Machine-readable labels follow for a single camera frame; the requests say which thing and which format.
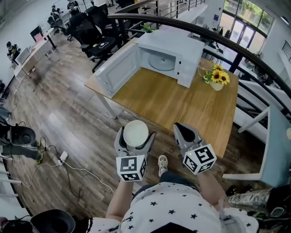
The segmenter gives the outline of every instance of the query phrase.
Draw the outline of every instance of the sunflower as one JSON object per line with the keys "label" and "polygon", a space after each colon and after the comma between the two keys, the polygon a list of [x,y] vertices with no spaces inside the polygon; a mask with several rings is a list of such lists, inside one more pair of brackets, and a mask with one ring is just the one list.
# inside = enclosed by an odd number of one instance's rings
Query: sunflower
{"label": "sunflower", "polygon": [[211,80],[214,81],[214,82],[220,82],[221,81],[221,79],[220,79],[220,73],[221,73],[221,71],[214,70],[213,73],[212,73]]}
{"label": "sunflower", "polygon": [[229,76],[225,72],[220,72],[219,77],[221,79],[221,83],[224,85],[230,82]]}
{"label": "sunflower", "polygon": [[215,65],[213,66],[213,68],[214,68],[215,70],[223,71],[223,67],[220,66],[220,65],[218,65],[218,64],[215,64]]}

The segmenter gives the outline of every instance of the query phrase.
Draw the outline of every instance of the sneaker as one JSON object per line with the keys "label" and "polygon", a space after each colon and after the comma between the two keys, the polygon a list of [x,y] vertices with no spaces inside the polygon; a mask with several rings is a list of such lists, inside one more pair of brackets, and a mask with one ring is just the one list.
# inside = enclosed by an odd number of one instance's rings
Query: sneaker
{"label": "sneaker", "polygon": [[168,159],[165,155],[160,155],[158,159],[158,165],[159,165],[159,177],[161,177],[164,172],[168,171]]}
{"label": "sneaker", "polygon": [[40,165],[41,164],[41,161],[43,160],[43,158],[44,158],[44,154],[43,153],[40,153],[40,158],[39,159],[36,159],[35,160],[35,163],[37,165]]}

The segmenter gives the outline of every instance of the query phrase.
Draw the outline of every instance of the star print shirt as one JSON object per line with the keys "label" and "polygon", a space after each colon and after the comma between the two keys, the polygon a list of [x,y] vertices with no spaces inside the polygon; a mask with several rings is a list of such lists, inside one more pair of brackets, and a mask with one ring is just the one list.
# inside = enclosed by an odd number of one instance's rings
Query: star print shirt
{"label": "star print shirt", "polygon": [[195,189],[163,182],[139,193],[120,223],[94,218],[93,233],[256,233],[259,224],[246,211],[218,212]]}

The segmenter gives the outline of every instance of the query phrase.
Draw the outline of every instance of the white bowl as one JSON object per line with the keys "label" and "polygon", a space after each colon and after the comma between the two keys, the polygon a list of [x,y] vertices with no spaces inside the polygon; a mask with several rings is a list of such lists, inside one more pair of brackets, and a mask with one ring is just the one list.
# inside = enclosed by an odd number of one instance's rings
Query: white bowl
{"label": "white bowl", "polygon": [[142,121],[129,122],[124,128],[123,138],[127,145],[139,147],[145,143],[149,136],[149,129]]}

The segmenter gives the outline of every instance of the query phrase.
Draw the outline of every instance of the flower vase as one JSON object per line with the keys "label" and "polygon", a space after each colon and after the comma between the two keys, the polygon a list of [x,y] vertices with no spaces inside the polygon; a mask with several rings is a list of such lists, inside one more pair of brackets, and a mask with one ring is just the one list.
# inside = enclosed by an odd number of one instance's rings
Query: flower vase
{"label": "flower vase", "polygon": [[215,91],[220,91],[224,86],[223,84],[212,82],[212,81],[209,81],[209,84]]}

